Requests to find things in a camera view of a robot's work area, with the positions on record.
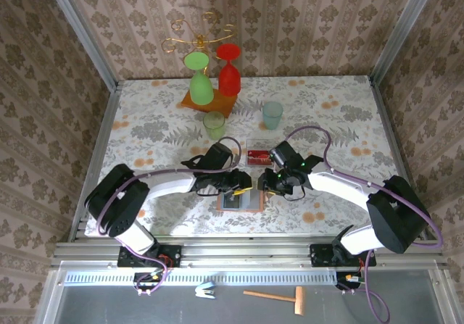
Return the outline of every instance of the hammer head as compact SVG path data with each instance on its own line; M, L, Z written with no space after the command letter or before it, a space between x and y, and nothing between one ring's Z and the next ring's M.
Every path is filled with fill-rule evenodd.
M306 289L297 286L295 293L295 315L305 315Z

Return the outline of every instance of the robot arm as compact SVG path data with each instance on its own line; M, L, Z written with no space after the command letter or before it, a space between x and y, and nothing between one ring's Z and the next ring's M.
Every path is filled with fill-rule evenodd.
M184 170L163 170L163 173L152 175L153 171L134 172L124 164L116 165L87 197L85 206L98 219L113 193L131 180L110 204L102 218L101 228L106 235L116 238L139 254L148 251L156 254L157 240L136 220L144 202L168 194L199 194L206 188L214 188L214 195L240 194L251 189L252 179L247 173L238 169L218 172L232 157L227 146L216 143L205 155L182 162L188 167Z
M280 170L275 173L266 169L258 180L259 190L285 196L293 193L293 187L301 186L303 190L306 188L329 192L368 212L370 224L357 229L348 226L333 241L334 256L342 262L353 259L364 251L380 247L404 253L427 225L411 209L384 192L337 175L327 167L322 158L311 155L303 159L286 141L270 150L270 158ZM369 183L376 183L393 191L428 215L403 178L394 175L383 183L376 180Z

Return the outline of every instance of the wooden hammer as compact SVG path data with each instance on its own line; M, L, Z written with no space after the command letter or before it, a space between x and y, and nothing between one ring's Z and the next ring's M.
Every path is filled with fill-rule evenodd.
M306 289L303 288L302 286L297 286L295 297L266 294L266 293L260 293L258 291L249 291L249 290L245 290L244 294L251 295L251 296L257 296L257 297L265 297L266 299L294 302L295 303L295 315L305 315L305 301L306 301L305 290Z

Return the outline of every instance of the cable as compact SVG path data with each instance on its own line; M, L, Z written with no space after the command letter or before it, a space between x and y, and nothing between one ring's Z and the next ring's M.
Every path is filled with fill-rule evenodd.
M331 134L327 130L325 130L325 129L319 127L319 126L309 126L309 125L308 126L302 126L302 127L297 128L296 130L293 130L292 132L290 132L290 134L288 134L287 137L285 138L285 141L288 141L288 139L290 137L292 137L296 132L300 132L301 130L304 130L304 129L320 130L321 132L324 132L324 134L326 135L326 137L327 137L327 145L326 145L326 148L324 149L324 152L323 152L323 161L326 164L326 166L331 170L331 172L333 174L336 174L339 177L342 177L344 179L352 180L352 181L354 181L356 183L359 183L359 184L372 186L373 188L376 188L377 190L383 191L384 193L390 195L390 197L393 197L394 199L396 199L398 202L401 202L405 206L411 208L416 214L418 214L420 217L422 217L430 225L430 227L432 228L432 230L434 230L434 232L436 234L437 242L435 244L422 244L422 243L413 242L413 243L411 243L413 246L419 246L421 248L426 248L426 249L441 248L443 246L443 235L442 235L442 232L439 230L438 226L436 226L434 221L430 217L428 217L426 214L424 214L414 204L412 204L408 200L402 198L401 196L396 195L394 192L390 191L387 188L384 188L383 186L377 185L375 183L370 183L367 180L364 180L362 178L358 178L358 177L355 177L353 175L349 175L349 174L346 174L346 173L339 172L338 170L335 170L327 160L328 149L330 148L330 146L332 144ZM376 317L377 321L379 321L382 324L388 324L388 323L390 323L390 311L389 311L388 306L386 305L386 302L380 297L380 295L378 295L377 293L369 290L368 268L369 268L369 261L370 261L370 257L372 256L372 253L373 253L373 250L368 251L368 255L366 257L366 261L365 261L365 265L364 265L364 268L365 268L365 271L364 271L365 289L358 289L357 291L364 291L366 293L366 296L368 298L368 304L369 304L370 310L374 314L374 317ZM382 303L382 305L385 307L385 309L387 311L387 319L386 320L382 320L380 318L380 316L377 314L376 310L374 309L374 307L372 305L372 300L370 298L372 295L374 295L374 297L376 297L380 301L380 303Z
M372 312L374 317L376 317L376 319L380 323L388 324L388 323L390 323L390 310L389 310L389 307L386 305L384 299L382 299L380 297L380 295L378 295L377 293L374 293L373 291L369 290L369 285L368 285L368 273L369 272L368 272L368 268L369 268L369 261L370 261L370 257L372 256L372 253L373 253L373 250L370 250L368 252L367 257L365 258L365 265L364 265L364 269L365 269L364 270L364 287L365 287L365 289L361 289L361 291L365 291L365 294L366 294L366 296L368 298L368 304L369 304L370 311ZM385 309L386 309L386 319L385 320L380 319L380 316L377 314L376 309L372 305L372 299L370 298L371 295L374 295L382 303L382 305L385 307Z
M370 310L372 311L372 313L374 314L374 316L376 317L376 319L382 323L382 324L388 324L390 323L390 309L388 307L388 305L386 304L385 300L382 299L382 297L377 294L375 291L372 291L372 290L368 290L368 286L367 286L367 277L365 277L365 289L351 289L351 288L348 288L347 286L345 286L343 283L338 283L338 285L342 286L343 288L345 288L346 290L349 290L349 291L353 291L354 293L358 292L358 291L361 291L363 293L366 293L367 295L367 298L368 298L368 303L369 303L369 307L370 307ZM382 319L380 319L380 317L378 316L377 312L375 311L375 309L373 308L373 305L372 305L372 302L370 300L370 296L374 296L375 298L377 298L377 300L382 304L382 306L384 306L385 310L386 310L386 319L385 321L383 321Z
M158 259L163 261L166 264L166 266L168 266L168 267L173 266L173 260L170 257L168 257L167 255L165 255L165 254L158 255Z
M151 273L147 273L147 274L145 274L145 275L142 275L141 277L139 277L139 278L137 279L136 284L133 286L133 288L134 288L135 290L137 290L137 293L139 293L140 295L142 295L142 294L147 294L147 295L148 295L149 293L150 293L150 294L152 293L152 290L153 290L154 286L152 286L150 289L147 289L147 290L146 290L146 293L144 293L144 292L140 289L140 283L142 283L142 282L144 282L144 281L147 281L147 280L149 280L149 279L153 279L153 276L152 276Z
M166 277L167 277L167 266L166 266L166 264L163 261L155 259L153 257L146 257L146 256L144 256L142 254L139 254L138 252L136 252L135 250L133 250L129 246L126 246L122 241L120 241L120 239L118 237L116 237L116 239L124 246L124 248L126 248L128 251L130 251L136 257L139 257L140 259L145 259L145 260L157 262L158 264L160 264L162 266L163 273L162 273L161 280L158 282L158 284L156 286L154 286L154 288L150 292L156 291L161 286L161 284L166 280ZM136 285L137 291L140 289L140 282L142 281L142 279L145 279L145 278L146 277L140 277L137 280L137 285Z
M103 206L103 209L101 210L100 212L100 215L98 216L98 218L96 219L96 231L97 233L100 235L100 236L104 236L105 232L102 231L102 220L103 220L103 217L106 215L109 207L111 207L111 204L113 203L113 201L117 198L117 195L122 192L125 188L127 188L129 186L129 184L131 184L133 181L135 180L138 180L138 179L141 179L141 178L147 178L147 177L151 177L152 175L160 175L160 174L167 174L167 173L222 173L222 172L227 172L228 170L231 170L235 167L237 167L240 163L240 159L241 159L241 146L240 146L240 143L239 141L237 141L235 138L232 138L232 137L222 137L221 139L219 139L219 141L217 141L218 143L220 143L221 141L223 140L226 140L226 139L229 139L231 141L234 141L236 144L237 144L237 147L239 148L239 154L237 155L236 157L236 160L235 161L231 161L231 164L226 167L226 168L223 168L223 169L220 169L220 170L197 170L197 169L186 169L186 168L181 168L181 169L169 169L169 170L154 170L152 172L147 172L147 173L142 173L140 175L136 175L130 179L128 179L126 182L124 182L119 188L117 188L117 190L113 193L113 195L111 195L111 197L109 198L109 200L107 201L107 203ZM164 262L162 262L161 260L158 260L158 259L155 259L155 258L152 258L152 257L146 257L144 255L141 255L139 253L137 253L136 251L132 250L132 248L130 248L129 246L126 246L122 241L120 241L117 237L116 239L128 250L130 251L134 256L136 257L139 257L141 259L145 259L145 260L150 260L150 261L154 261L154 262L157 262L159 263L162 267L163 267L163 274L162 274L162 278L161 280L158 282L158 284L151 290L151 292L153 291L156 291L160 286L161 284L165 281L166 277L167 277L167 266ZM139 289L139 284L141 282L141 279L138 280L137 282L137 290Z
M301 197L297 197L297 198L295 198L295 199L287 199L286 195L283 196L283 197L284 197L284 199L286 199L288 202L299 201L300 199L303 199L303 198L306 197L306 191L305 191L305 188L304 188L303 186L302 186L302 190L303 190L303 196L301 196Z
M363 267L364 267L364 262L363 262L363 259L361 259L361 258L359 258L359 261L360 261L360 269L359 269L357 272L358 272L358 273L360 274L360 276L362 277L362 276L363 276L362 271L363 271Z

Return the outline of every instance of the floral tablecloth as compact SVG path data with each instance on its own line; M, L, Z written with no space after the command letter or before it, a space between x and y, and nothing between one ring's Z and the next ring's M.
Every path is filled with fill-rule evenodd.
M334 166L368 178L388 178L397 173L365 76L242 78L241 82L225 134L237 138L242 147L251 139L277 144L299 126L319 125L332 135L328 158ZM206 152L212 141L202 124L204 113L180 104L188 89L189 79L125 82L100 179L121 162L137 170L181 167L182 160ZM276 130L266 130L262 123L261 109L267 101L283 105ZM323 134L303 131L290 143L303 157L321 156L326 139ZM226 145L237 152L232 142ZM263 171L262 167L247 167L245 156L240 168L255 182ZM347 225L360 225L367 219L367 213L359 207L317 191L307 191L306 197L297 202L274 196L259 213L218 212L214 197L173 194L146 202L138 214L140 223L153 234L171 236L334 235ZM96 235L92 218L86 235Z

